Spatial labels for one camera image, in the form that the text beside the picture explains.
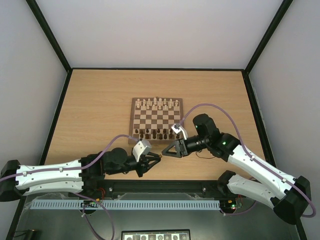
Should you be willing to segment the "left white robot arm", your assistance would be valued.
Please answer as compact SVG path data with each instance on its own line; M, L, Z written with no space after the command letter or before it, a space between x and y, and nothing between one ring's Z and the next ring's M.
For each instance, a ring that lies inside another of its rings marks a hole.
M120 147L105 153L53 165L22 165L9 160L0 171L0 200L11 202L38 193L69 192L92 196L98 181L106 175L135 171L139 177L161 161L161 155L149 152L139 160Z

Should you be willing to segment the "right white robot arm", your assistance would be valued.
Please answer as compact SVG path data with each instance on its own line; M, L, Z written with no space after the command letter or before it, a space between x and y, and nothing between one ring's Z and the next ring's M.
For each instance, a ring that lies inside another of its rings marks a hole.
M252 153L243 143L229 133L220 132L207 114L194 117L197 135L187 137L179 124L171 128L182 133L183 138L173 141L162 155L182 158L203 149L214 157L233 164L249 173L254 179L225 171L217 180L217 189L224 195L242 195L270 207L284 222L296 225L311 201L310 182L305 177L287 174Z

